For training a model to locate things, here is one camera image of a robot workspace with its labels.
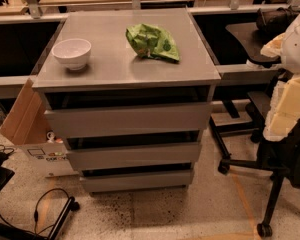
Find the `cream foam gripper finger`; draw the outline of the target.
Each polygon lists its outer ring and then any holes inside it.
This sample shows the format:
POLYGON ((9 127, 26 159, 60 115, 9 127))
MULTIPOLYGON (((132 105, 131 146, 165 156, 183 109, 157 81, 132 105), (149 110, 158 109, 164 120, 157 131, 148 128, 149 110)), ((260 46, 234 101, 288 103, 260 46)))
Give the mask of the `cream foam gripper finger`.
POLYGON ((274 87, 270 110, 265 120, 263 136, 278 142, 287 137, 300 119, 300 75, 287 82, 279 81, 274 87))

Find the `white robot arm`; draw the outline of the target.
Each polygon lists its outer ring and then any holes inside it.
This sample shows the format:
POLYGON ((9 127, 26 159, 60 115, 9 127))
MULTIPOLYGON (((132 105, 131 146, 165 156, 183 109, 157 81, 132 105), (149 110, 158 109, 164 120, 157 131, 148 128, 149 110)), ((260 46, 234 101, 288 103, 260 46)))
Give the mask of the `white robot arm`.
POLYGON ((281 141, 300 119, 300 14, 284 33, 262 47, 261 54, 279 55, 284 68, 293 74, 286 83, 278 81, 274 87, 263 130, 266 140, 281 141))

